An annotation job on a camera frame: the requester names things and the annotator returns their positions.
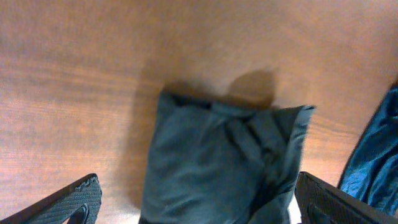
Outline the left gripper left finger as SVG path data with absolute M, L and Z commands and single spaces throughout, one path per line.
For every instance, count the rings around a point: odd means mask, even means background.
M 102 195 L 98 176 L 88 174 L 1 223 L 95 224 Z

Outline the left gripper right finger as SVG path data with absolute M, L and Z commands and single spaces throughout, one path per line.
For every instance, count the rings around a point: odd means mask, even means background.
M 397 224 L 397 218 L 370 207 L 308 172 L 300 172 L 295 197 L 304 224 Z

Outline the dark green Nike t-shirt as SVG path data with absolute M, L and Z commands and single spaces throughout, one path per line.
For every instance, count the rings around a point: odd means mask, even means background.
M 141 223 L 289 223 L 313 106 L 252 110 L 163 92 Z

